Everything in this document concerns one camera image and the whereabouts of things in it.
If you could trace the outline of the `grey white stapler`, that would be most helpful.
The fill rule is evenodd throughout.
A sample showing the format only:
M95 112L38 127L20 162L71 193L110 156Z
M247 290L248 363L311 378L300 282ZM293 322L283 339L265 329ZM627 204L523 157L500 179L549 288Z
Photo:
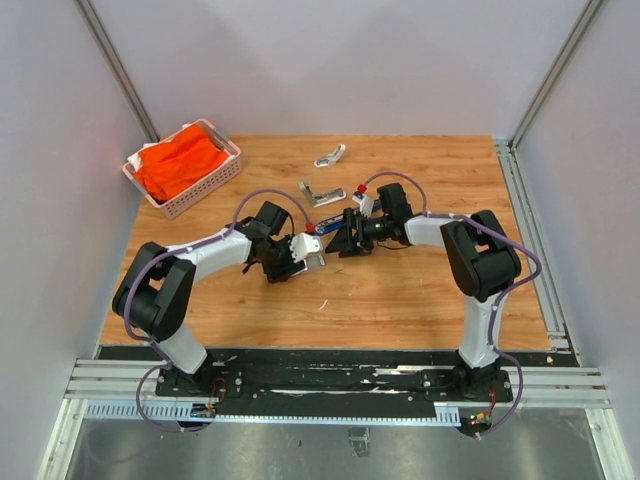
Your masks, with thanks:
M314 208L319 208L346 198L346 192L343 188L337 188L324 193L314 193L307 182L299 183L299 190L304 198Z

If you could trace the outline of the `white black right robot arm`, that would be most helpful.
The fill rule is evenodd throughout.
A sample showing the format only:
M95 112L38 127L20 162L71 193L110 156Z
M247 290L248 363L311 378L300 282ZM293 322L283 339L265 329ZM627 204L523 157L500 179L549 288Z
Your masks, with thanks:
M464 331L456 351L451 387L466 400L482 398L498 383L502 295L521 274L521 263L490 210L463 219L418 215L403 187L392 183L377 189L382 214L367 216L364 208L347 208L326 247L341 258L367 256L376 243L396 241L445 250L456 286L464 297Z

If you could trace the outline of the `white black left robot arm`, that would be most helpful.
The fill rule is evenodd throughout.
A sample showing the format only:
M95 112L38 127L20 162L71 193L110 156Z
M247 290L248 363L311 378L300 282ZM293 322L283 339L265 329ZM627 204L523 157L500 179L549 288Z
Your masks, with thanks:
M236 265L260 264L270 283L309 269L322 244L311 224L305 232L278 238L289 217L288 211L266 201L256 216L234 220L212 236L174 247L148 242L138 250L116 290L112 310L180 371L179 383L190 394L203 395L214 383L214 371L204 365L207 351L185 323L193 286Z

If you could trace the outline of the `pink plastic basket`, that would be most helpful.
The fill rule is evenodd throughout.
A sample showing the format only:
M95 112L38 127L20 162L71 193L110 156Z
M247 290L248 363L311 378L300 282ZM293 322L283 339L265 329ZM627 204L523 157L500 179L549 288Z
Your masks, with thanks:
M240 160L241 150L235 143L233 143L229 138L227 138L224 134L222 134L218 129L216 129L209 121L205 119L199 119L193 123L185 124L182 128L175 132L174 134L164 138L159 142L165 142L171 140L178 132L180 132L183 128L191 125L198 124L205 129L207 134L209 135L212 142L220 149L225 150L229 157L227 160L215 171L211 172L201 180L199 180L195 185L183 191L178 196L174 197L172 200L167 202L158 202L154 198L148 194L144 188L136 181L134 178L134 170L133 167L129 164L128 158L125 164L122 167L122 171L125 176L133 182L133 184L138 188L140 192L142 192L143 196L148 200L148 202L158 211L162 212L164 216L168 219L173 219L183 213L185 210L190 208L192 205L206 197L208 194L212 193L223 184L231 180L234 176L238 175L242 170L242 164ZM146 143L142 148L148 146L149 144L155 143Z

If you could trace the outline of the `orange cloth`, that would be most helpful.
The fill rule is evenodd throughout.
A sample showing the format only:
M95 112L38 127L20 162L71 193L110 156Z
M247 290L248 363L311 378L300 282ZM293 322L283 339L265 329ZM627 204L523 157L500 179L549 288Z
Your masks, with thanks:
M229 154L203 127L191 124L171 140L149 144L128 158L134 178L158 202L167 202L219 168Z

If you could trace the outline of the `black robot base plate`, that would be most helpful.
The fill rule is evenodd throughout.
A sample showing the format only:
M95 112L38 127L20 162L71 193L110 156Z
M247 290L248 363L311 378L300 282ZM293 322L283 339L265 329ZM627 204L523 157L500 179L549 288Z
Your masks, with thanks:
M211 349L198 373L166 365L145 369L137 398L191 399L216 407L257 396L406 396L417 400L479 403L489 410L517 405L525 373L516 357L500 357L498 383L482 398L466 398L450 385L454 351L341 349Z

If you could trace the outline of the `right aluminium frame post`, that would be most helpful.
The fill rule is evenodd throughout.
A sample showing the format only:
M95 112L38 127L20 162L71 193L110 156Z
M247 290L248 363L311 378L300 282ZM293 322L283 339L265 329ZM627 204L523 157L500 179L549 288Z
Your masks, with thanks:
M583 6L511 136L508 142L511 150L517 150L523 142L589 30L607 4L607 0L588 0Z

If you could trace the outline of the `aluminium frame post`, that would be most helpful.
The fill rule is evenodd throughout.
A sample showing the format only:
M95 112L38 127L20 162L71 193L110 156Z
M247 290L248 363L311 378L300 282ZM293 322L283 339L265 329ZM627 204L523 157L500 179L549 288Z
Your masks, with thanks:
M508 142L511 150L517 150L523 142L589 30L607 4L607 0L588 0L583 6L511 136Z
M160 139L158 130L145 108L94 3L90 0L73 0L73 4L96 42L145 138L149 141L158 141Z

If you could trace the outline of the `left aluminium frame post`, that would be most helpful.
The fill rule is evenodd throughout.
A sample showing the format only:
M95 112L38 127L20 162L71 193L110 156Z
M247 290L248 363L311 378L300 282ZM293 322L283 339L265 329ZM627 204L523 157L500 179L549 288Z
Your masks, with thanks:
M145 108L94 3L90 0L73 0L73 4L96 42L145 138L149 141L158 141L160 139L158 130Z

